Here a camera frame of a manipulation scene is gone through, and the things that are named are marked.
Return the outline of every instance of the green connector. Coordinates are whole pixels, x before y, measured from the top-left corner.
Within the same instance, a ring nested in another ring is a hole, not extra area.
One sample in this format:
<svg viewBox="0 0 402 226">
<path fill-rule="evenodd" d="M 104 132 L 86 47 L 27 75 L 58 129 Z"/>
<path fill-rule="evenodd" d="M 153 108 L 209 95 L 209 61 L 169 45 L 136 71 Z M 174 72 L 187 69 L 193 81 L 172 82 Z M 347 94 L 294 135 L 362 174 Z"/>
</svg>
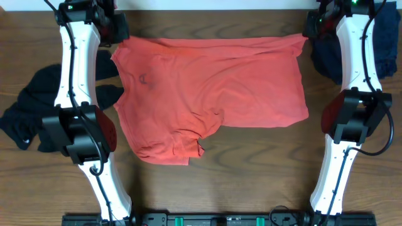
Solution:
<svg viewBox="0 0 402 226">
<path fill-rule="evenodd" d="M 176 217 L 175 218 L 175 226 L 184 226 L 183 217 Z"/>
<path fill-rule="evenodd" d="M 257 217 L 257 226 L 265 226 L 265 218 Z"/>
</svg>

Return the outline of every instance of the white wall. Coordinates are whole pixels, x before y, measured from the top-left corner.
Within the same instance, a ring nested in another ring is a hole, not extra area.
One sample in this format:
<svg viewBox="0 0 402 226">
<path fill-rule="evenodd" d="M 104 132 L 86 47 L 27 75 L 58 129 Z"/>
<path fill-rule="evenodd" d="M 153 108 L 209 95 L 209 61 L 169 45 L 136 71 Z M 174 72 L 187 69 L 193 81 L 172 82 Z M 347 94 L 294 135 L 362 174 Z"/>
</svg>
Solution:
<svg viewBox="0 0 402 226">
<path fill-rule="evenodd" d="M 50 0 L 58 7 L 64 0 Z M 6 11 L 48 11 L 43 0 L 0 0 Z M 316 0 L 117 0 L 121 10 L 315 9 Z"/>
</svg>

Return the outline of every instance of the wooden table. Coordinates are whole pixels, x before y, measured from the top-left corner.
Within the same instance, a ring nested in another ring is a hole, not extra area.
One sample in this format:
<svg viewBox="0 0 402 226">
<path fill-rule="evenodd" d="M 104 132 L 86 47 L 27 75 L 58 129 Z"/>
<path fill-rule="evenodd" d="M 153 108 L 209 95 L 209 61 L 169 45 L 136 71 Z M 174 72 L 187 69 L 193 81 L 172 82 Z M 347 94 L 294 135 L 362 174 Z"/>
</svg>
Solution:
<svg viewBox="0 0 402 226">
<path fill-rule="evenodd" d="M 300 33 L 306 11 L 130 11 L 132 35 L 164 38 L 249 38 Z M 399 53 L 402 53 L 401 42 Z M 268 212 L 275 205 L 304 209 L 320 172 L 324 135 L 321 112 L 340 87 L 318 74 L 306 42 L 298 57 L 307 120 L 287 128 L 221 127 L 202 141 L 207 150 L 190 166 L 158 166 L 130 150 L 116 111 L 107 109 L 119 136 L 117 167 L 134 208 L 171 212 Z M 16 101 L 33 74 L 60 63 L 62 44 L 50 12 L 0 17 L 0 110 Z M 402 68 L 401 58 L 398 67 Z M 102 83 L 121 85 L 119 78 Z M 349 177 L 344 210 L 373 211 L 379 225 L 402 221 L 402 73 L 381 81 L 393 94 L 394 143 L 381 156 L 358 155 Z M 364 145 L 376 151 L 388 137 L 386 119 Z M 36 137 L 19 150 L 0 131 L 0 225 L 60 225 L 66 212 L 97 213 L 99 206 L 82 172 L 60 153 L 40 153 Z"/>
</svg>

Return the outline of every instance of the black cloth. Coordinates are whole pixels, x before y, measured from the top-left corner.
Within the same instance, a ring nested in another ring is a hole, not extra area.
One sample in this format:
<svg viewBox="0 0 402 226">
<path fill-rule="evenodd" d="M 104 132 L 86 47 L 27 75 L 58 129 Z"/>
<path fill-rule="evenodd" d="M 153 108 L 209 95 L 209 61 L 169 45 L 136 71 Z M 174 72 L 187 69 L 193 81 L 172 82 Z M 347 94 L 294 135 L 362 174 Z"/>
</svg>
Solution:
<svg viewBox="0 0 402 226">
<path fill-rule="evenodd" d="M 376 10 L 381 3 L 375 4 Z M 396 2 L 386 3 L 374 20 L 373 49 L 378 79 L 393 76 L 396 72 L 398 54 L 398 26 L 401 15 Z M 336 84 L 342 83 L 342 56 L 336 34 L 322 39 L 310 39 L 313 64 L 323 76 L 331 78 Z"/>
<path fill-rule="evenodd" d="M 106 50 L 98 51 L 96 80 L 118 75 L 117 68 Z M 41 152 L 54 152 L 50 136 L 42 126 L 42 117 L 54 108 L 62 73 L 61 65 L 50 65 L 35 73 L 31 82 L 19 93 L 17 102 L 8 108 L 0 118 L 0 129 L 26 150 L 36 134 L 39 135 Z M 99 108 L 104 110 L 117 102 L 123 94 L 122 87 L 100 85 L 96 87 Z"/>
</svg>

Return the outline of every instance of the black cable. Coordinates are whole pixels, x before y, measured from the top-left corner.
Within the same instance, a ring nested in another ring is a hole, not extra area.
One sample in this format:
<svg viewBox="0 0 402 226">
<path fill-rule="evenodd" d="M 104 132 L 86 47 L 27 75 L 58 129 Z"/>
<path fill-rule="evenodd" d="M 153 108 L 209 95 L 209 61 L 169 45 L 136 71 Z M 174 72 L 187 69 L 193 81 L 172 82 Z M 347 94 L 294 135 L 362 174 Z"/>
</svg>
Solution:
<svg viewBox="0 0 402 226">
<path fill-rule="evenodd" d="M 284 205 L 277 205 L 277 206 L 275 206 L 275 207 L 269 212 L 269 214 L 268 214 L 269 221 L 271 222 L 271 224 L 273 224 L 273 225 L 275 225 L 275 226 L 279 226 L 279 225 L 278 225 L 275 221 L 272 220 L 272 213 L 273 213 L 277 208 L 279 208 L 279 207 L 284 208 L 284 209 L 287 209 L 287 210 L 290 210 L 288 207 L 286 207 L 286 206 L 284 206 Z M 293 225 L 297 225 L 297 223 L 298 223 L 298 217 L 296 217 L 293 213 L 290 213 L 290 214 L 291 214 L 291 216 L 296 220 L 296 224 L 293 224 Z"/>
<path fill-rule="evenodd" d="M 106 201 L 106 206 L 109 211 L 109 226 L 113 226 L 111 203 L 110 203 L 109 199 L 107 198 L 105 189 L 103 189 L 102 182 L 100 181 L 101 179 L 98 176 L 95 176 L 95 177 L 96 177 L 96 182 L 98 182 L 99 189 L 101 190 L 100 192 L 102 193 L 102 195 Z"/>
<path fill-rule="evenodd" d="M 68 26 L 68 24 L 66 22 L 64 22 L 63 16 L 60 14 L 60 12 L 56 10 L 56 8 L 49 2 L 49 0 L 44 0 L 44 1 L 45 1 L 45 3 L 47 3 L 47 5 L 49 5 L 49 7 L 53 10 L 53 12 L 57 16 L 57 18 L 61 21 L 62 26 L 65 27 L 65 29 L 67 30 L 68 37 L 70 38 L 71 54 L 70 54 L 70 71 L 68 72 L 68 96 L 70 97 L 70 101 L 71 101 L 73 110 L 75 111 L 78 119 L 81 121 L 82 125 L 84 126 L 84 129 L 85 129 L 86 133 L 88 134 L 88 137 L 90 138 L 92 143 L 95 144 L 95 148 L 99 155 L 99 160 L 100 160 L 99 171 L 96 171 L 94 167 L 91 167 L 89 171 L 94 176 L 100 176 L 104 169 L 104 159 L 103 159 L 103 155 L 101 153 L 101 148 L 99 147 L 99 144 L 95 141 L 94 135 L 88 129 L 88 125 L 85 122 L 84 118 L 82 117 L 81 111 L 78 110 L 77 105 L 75 103 L 75 99 L 74 99 L 75 94 L 73 92 L 73 70 L 74 70 L 74 53 L 75 53 L 74 50 L 76 49 L 74 37 L 72 35 L 70 27 Z"/>
<path fill-rule="evenodd" d="M 370 153 L 367 151 L 363 151 L 359 148 L 350 148 L 350 149 L 353 149 L 355 151 L 358 151 L 358 152 L 368 155 L 368 156 L 377 156 L 377 155 L 383 154 L 390 147 L 390 145 L 393 141 L 393 138 L 394 138 L 394 121 L 393 121 L 392 115 L 391 115 L 389 109 L 387 108 L 387 106 L 385 105 L 384 101 L 382 100 L 382 98 L 379 96 L 379 93 L 377 92 L 377 90 L 374 89 L 374 87 L 372 86 L 372 84 L 370 82 L 370 77 L 369 77 L 369 73 L 368 73 L 368 69 L 367 69 L 367 62 L 366 62 L 366 44 L 365 43 L 366 43 L 367 30 L 371 24 L 371 21 L 373 21 L 374 18 L 378 15 L 378 13 L 383 9 L 386 1 L 387 0 L 383 1 L 381 6 L 379 7 L 379 9 L 374 13 L 374 16 L 372 18 L 370 18 L 370 20 L 367 22 L 367 25 L 364 28 L 363 36 L 362 36 L 362 57 L 363 57 L 364 76 L 366 78 L 367 85 L 371 89 L 371 92 L 374 94 L 374 97 L 377 99 L 379 104 L 381 104 L 381 107 L 384 109 L 385 114 L 387 115 L 387 118 L 388 118 L 388 122 L 389 122 L 389 137 L 388 137 L 387 143 L 381 150 L 379 150 L 375 153 Z"/>
<path fill-rule="evenodd" d="M 349 155 L 349 151 L 350 151 L 350 148 L 344 150 L 344 160 L 342 161 L 342 165 L 340 166 L 339 175 L 338 175 L 338 179 L 337 179 L 337 184 L 335 185 L 335 189 L 332 191 L 333 195 L 332 195 L 329 207 L 328 207 L 327 215 L 325 216 L 325 220 L 322 223 L 320 223 L 318 226 L 326 225 L 326 223 L 328 222 L 329 215 L 331 214 L 332 207 L 334 205 L 335 198 L 337 196 L 337 192 L 338 192 L 338 188 L 339 188 L 339 184 L 340 184 L 340 179 L 342 177 L 342 173 L 344 172 L 344 168 L 345 168 L 347 157 Z"/>
<path fill-rule="evenodd" d="M 58 17 L 58 19 L 61 21 L 62 26 L 64 26 L 67 30 L 67 34 L 68 37 L 70 38 L 70 42 L 71 42 L 71 54 L 70 54 L 70 71 L 68 74 L 68 96 L 70 97 L 70 101 L 71 101 L 71 105 L 73 110 L 75 111 L 77 117 L 79 118 L 79 120 L 81 121 L 82 125 L 84 126 L 84 129 L 86 131 L 86 133 L 88 134 L 90 140 L 92 141 L 92 143 L 95 144 L 96 150 L 98 152 L 99 155 L 99 160 L 100 160 L 100 168 L 99 171 L 96 169 L 95 166 L 91 167 L 89 169 L 90 173 L 92 175 L 94 175 L 96 177 L 96 181 L 98 183 L 99 189 L 101 190 L 100 192 L 102 193 L 102 196 L 104 197 L 105 201 L 106 201 L 106 206 L 107 209 L 109 211 L 109 226 L 113 226 L 113 217 L 112 217 L 112 209 L 111 209 L 111 203 L 109 201 L 109 199 L 107 198 L 106 192 L 102 186 L 101 183 L 101 179 L 99 178 L 99 176 L 103 173 L 104 170 L 104 160 L 103 160 L 103 155 L 101 153 L 101 149 L 99 147 L 99 144 L 95 141 L 94 135 L 91 133 L 91 131 L 88 128 L 88 125 L 85 123 L 85 118 L 82 116 L 82 113 L 80 110 L 78 110 L 77 105 L 75 103 L 75 99 L 74 99 L 74 93 L 73 93 L 73 70 L 74 70 L 74 53 L 75 53 L 75 43 L 74 43 L 74 37 L 72 35 L 71 29 L 68 26 L 68 24 L 66 22 L 64 22 L 62 15 L 60 14 L 59 11 L 56 10 L 56 8 L 48 1 L 48 0 L 44 0 L 45 3 L 47 3 L 47 5 L 49 5 L 49 7 L 53 10 L 53 12 L 55 13 L 55 15 Z"/>
</svg>

